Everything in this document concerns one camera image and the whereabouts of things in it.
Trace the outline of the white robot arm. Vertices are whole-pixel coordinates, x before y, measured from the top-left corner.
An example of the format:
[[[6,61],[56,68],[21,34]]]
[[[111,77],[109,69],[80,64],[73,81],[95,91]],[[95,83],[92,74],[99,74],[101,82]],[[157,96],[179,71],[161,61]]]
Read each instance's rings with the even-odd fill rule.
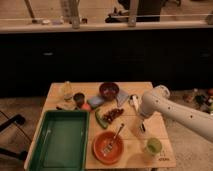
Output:
[[[148,119],[160,112],[213,143],[213,116],[172,102],[169,97],[170,91],[164,85],[144,92],[138,107],[139,116]]]

